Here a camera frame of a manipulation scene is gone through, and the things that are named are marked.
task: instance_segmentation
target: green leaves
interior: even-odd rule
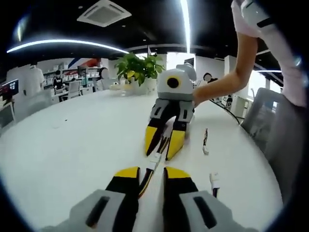
[[[146,78],[156,79],[158,73],[162,73],[165,70],[164,66],[157,64],[162,60],[160,56],[149,56],[145,59],[138,58],[135,54],[125,54],[115,65],[118,68],[118,78],[122,76],[125,79],[135,77],[138,80],[139,85],[143,84]]]

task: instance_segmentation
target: air conditioning vent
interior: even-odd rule
[[[131,16],[131,13],[121,6],[109,0],[101,0],[89,7],[78,17],[77,21],[106,27],[129,16]]]

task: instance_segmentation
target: curved led light strip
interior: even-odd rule
[[[255,70],[256,72],[260,72],[260,73],[281,73],[282,71],[281,70]]]
[[[49,44],[49,43],[87,44],[87,45],[93,45],[93,46],[98,46],[98,47],[104,47],[104,48],[107,48],[107,49],[110,49],[110,50],[114,50],[114,51],[117,51],[117,52],[122,52],[122,53],[128,54],[127,51],[121,50],[119,48],[111,47],[111,46],[100,44],[100,43],[93,43],[93,42],[87,42],[87,41],[81,41],[81,40],[40,40],[40,41],[25,43],[25,44],[19,45],[17,47],[13,47],[10,50],[6,51],[6,53],[10,53],[10,52],[17,51],[17,50],[25,48],[25,47],[29,47],[29,46],[33,46],[33,45],[37,45],[37,44],[44,44],[44,43],[45,44]]]
[[[180,0],[183,10],[184,31],[185,40],[187,43],[187,53],[190,53],[190,20],[189,20],[189,8],[187,0]]]

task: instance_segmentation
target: white pot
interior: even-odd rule
[[[147,84],[146,81],[141,84],[141,86],[139,86],[139,82],[138,81],[132,81],[131,85],[133,87],[133,93],[136,95],[144,95],[147,94]]]
[[[146,86],[147,86],[147,94],[153,94],[156,92],[156,79],[147,78],[145,80]]]

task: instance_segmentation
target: white round table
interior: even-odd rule
[[[58,225],[75,204],[105,189],[121,169],[139,166],[143,176],[149,163],[144,133],[155,99],[97,92],[37,112],[2,135],[2,181],[28,223],[35,229]],[[206,127],[208,156],[202,152]],[[244,227],[262,230],[282,208],[278,183],[263,153],[212,102],[196,109],[182,150],[170,162],[161,160],[140,199],[135,232],[162,231],[165,165],[188,172],[199,190],[209,192],[209,174],[218,172],[218,199]]]

